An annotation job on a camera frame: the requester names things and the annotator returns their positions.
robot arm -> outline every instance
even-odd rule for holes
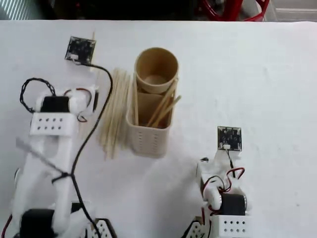
[[[185,238],[251,237],[251,205],[240,180],[245,169],[233,168],[232,163],[232,160],[239,159],[241,129],[221,127],[220,130],[218,128],[219,147],[214,159],[203,158],[197,164],[196,181],[205,204],[202,206],[202,220],[189,227]]]
[[[32,209],[30,202],[38,183],[50,176],[56,190],[55,209],[52,215],[45,213],[51,219],[52,231],[61,237],[69,234],[69,229],[79,224],[87,224],[82,209],[71,214],[72,178],[70,176],[75,159],[74,143],[77,139],[78,121],[83,116],[89,116],[96,108],[96,88],[85,87],[72,90],[61,90],[56,96],[43,93],[36,102],[30,129],[30,147],[23,172],[17,183],[13,201],[12,216],[15,224],[21,228],[24,219],[41,216],[40,213],[27,213]],[[43,156],[48,149],[53,149],[53,155]]]

red wire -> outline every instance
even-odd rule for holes
[[[231,186],[232,186],[232,182],[231,182],[231,179],[230,179],[230,177],[228,176],[230,173],[233,173],[233,172],[235,172],[235,171],[237,171],[237,170],[241,170],[241,173],[239,174],[239,176],[238,176],[238,179],[239,178],[241,178],[241,176],[244,174],[244,172],[245,172],[245,168],[243,168],[243,167],[238,167],[238,168],[234,168],[234,169],[231,169],[231,170],[229,170],[228,172],[227,172],[227,178],[228,178],[228,181],[229,181],[229,187],[228,188],[226,188],[225,190],[220,190],[220,192],[229,192],[230,190],[231,190]]]
[[[12,220],[12,214],[9,216],[9,219],[7,220],[5,226],[4,226],[3,230],[2,230],[1,238],[4,238],[6,229],[7,229],[8,226],[10,225],[11,220]]]

white table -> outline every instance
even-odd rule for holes
[[[93,31],[93,63],[109,70],[118,66],[132,73],[139,52],[153,46],[169,49],[180,63],[183,98],[164,158],[125,150],[104,160],[94,136],[79,160],[84,199],[97,206],[99,217],[111,220],[118,237],[183,234],[200,214],[196,162],[213,158],[218,125],[242,127],[241,164],[254,204],[254,237],[314,236],[317,24],[307,22],[0,22],[1,226],[10,213],[13,174],[24,162],[15,138],[27,136],[31,119],[19,103],[20,87],[30,77],[55,87],[92,83],[91,73],[64,61],[64,55],[70,36],[91,38]],[[44,89],[38,85],[26,92],[28,103]]]

cup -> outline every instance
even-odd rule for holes
[[[143,90],[161,94],[168,90],[178,76],[178,62],[170,51],[149,48],[139,54],[135,62],[135,74]]]

black wire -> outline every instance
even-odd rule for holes
[[[222,189],[224,190],[224,181],[222,180],[222,178],[220,177],[220,176],[218,176],[218,175],[214,175],[214,176],[212,176],[212,177],[210,177],[210,179],[213,179],[213,178],[218,178],[218,179],[220,179],[220,181],[221,181],[221,183],[222,183]]]
[[[101,238],[101,234],[100,234],[100,232],[99,232],[99,229],[98,229],[96,223],[95,223],[95,222],[93,221],[93,219],[90,217],[90,215],[89,215],[89,213],[88,213],[88,211],[87,211],[87,209],[86,209],[86,207],[85,207],[85,204],[84,204],[83,199],[82,199],[82,197],[81,197],[81,194],[80,194],[80,191],[79,191],[79,187],[78,187],[78,184],[77,184],[77,181],[76,181],[76,178],[75,178],[74,173],[75,173],[76,165],[77,165],[77,162],[78,162],[78,158],[79,158],[81,152],[83,151],[84,147],[86,146],[87,142],[89,141],[90,137],[91,137],[92,134],[95,132],[95,130],[96,130],[97,126],[98,126],[98,123],[99,123],[99,121],[100,121],[100,119],[101,119],[101,117],[102,117],[102,115],[103,115],[103,113],[104,113],[104,111],[105,111],[105,108],[106,108],[106,106],[107,106],[107,104],[108,104],[109,98],[110,98],[110,96],[111,96],[111,94],[112,94],[113,80],[112,80],[112,76],[111,76],[111,74],[109,73],[109,71],[106,70],[105,68],[101,67],[101,66],[94,65],[94,64],[87,64],[87,63],[81,63],[81,64],[78,64],[78,65],[84,65],[84,66],[88,66],[88,67],[93,67],[93,68],[101,69],[101,70],[105,71],[105,72],[108,74],[109,79],[110,79],[110,89],[109,89],[108,96],[107,96],[107,98],[106,98],[106,100],[105,100],[105,103],[104,103],[104,105],[103,105],[103,108],[102,108],[101,111],[100,111],[100,114],[99,114],[99,116],[98,116],[98,118],[97,118],[97,120],[96,120],[96,122],[95,122],[95,125],[93,126],[93,128],[92,128],[92,130],[90,131],[90,133],[88,134],[87,138],[84,140],[83,144],[82,144],[81,147],[79,148],[79,150],[78,150],[78,152],[77,152],[77,155],[76,155],[76,157],[75,157],[75,160],[74,160],[72,169],[71,169],[71,178],[72,178],[72,181],[73,181],[75,190],[76,190],[76,194],[77,194],[79,203],[80,203],[80,205],[81,205],[81,207],[82,207],[82,209],[83,209],[83,211],[84,211],[84,213],[85,213],[87,219],[93,224],[93,227],[94,227],[94,229],[95,229],[96,232],[97,232],[98,238]]]
[[[228,150],[227,150],[227,154],[228,154],[228,157],[229,157],[229,160],[230,160],[230,167],[231,167],[231,169],[234,169],[234,166],[233,166],[233,163],[232,163],[232,160],[230,158]],[[233,177],[236,178],[236,173],[234,171],[232,172],[232,174],[233,174]]]
[[[25,107],[25,109],[30,112],[30,113],[34,113],[35,110],[31,107],[29,107],[28,105],[26,105],[26,103],[24,102],[24,92],[26,90],[26,87],[28,86],[28,84],[31,81],[39,81],[42,82],[44,84],[46,84],[46,86],[49,88],[49,90],[51,91],[53,96],[56,96],[56,92],[54,87],[46,80],[42,79],[42,78],[29,78],[28,80],[25,81],[25,83],[23,83],[22,88],[21,88],[21,93],[20,93],[20,103]]]

